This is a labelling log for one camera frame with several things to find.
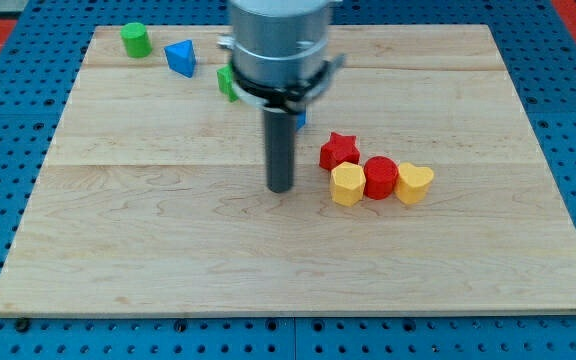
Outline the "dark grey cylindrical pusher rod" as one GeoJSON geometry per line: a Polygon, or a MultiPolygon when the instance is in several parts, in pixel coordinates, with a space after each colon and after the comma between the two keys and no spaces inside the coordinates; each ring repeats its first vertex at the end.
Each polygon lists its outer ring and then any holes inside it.
{"type": "Polygon", "coordinates": [[[297,116],[264,110],[263,133],[267,188],[284,193],[293,187],[297,116]]]}

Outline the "green block behind arm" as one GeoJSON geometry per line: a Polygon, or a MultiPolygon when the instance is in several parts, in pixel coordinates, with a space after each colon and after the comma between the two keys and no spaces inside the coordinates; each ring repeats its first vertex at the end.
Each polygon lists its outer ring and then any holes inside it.
{"type": "Polygon", "coordinates": [[[229,102],[238,100],[238,96],[233,88],[233,73],[230,65],[225,65],[216,71],[218,87],[220,92],[229,102]]]}

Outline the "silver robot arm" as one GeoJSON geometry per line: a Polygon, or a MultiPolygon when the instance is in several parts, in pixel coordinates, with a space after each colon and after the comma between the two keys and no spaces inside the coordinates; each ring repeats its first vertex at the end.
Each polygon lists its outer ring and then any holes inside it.
{"type": "Polygon", "coordinates": [[[293,187],[297,123],[344,65],[327,58],[332,0],[229,0],[231,32],[218,46],[230,52],[233,90],[263,118],[266,185],[293,187]]]}

